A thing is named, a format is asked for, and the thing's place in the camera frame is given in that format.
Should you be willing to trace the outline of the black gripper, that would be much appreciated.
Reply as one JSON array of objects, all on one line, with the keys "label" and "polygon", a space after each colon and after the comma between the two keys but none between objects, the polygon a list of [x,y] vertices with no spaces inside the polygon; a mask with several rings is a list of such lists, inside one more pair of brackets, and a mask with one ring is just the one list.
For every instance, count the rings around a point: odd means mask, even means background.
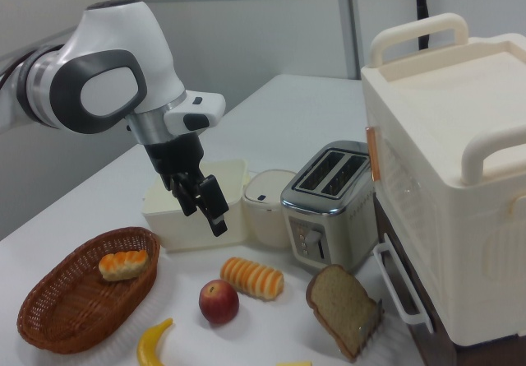
[{"label": "black gripper", "polygon": [[145,150],[166,189],[178,199],[183,214],[190,216],[200,209],[213,235],[224,234],[228,230],[224,218],[228,203],[217,178],[213,174],[203,178],[199,164],[204,150],[198,135],[183,134],[165,143],[147,145]]}]

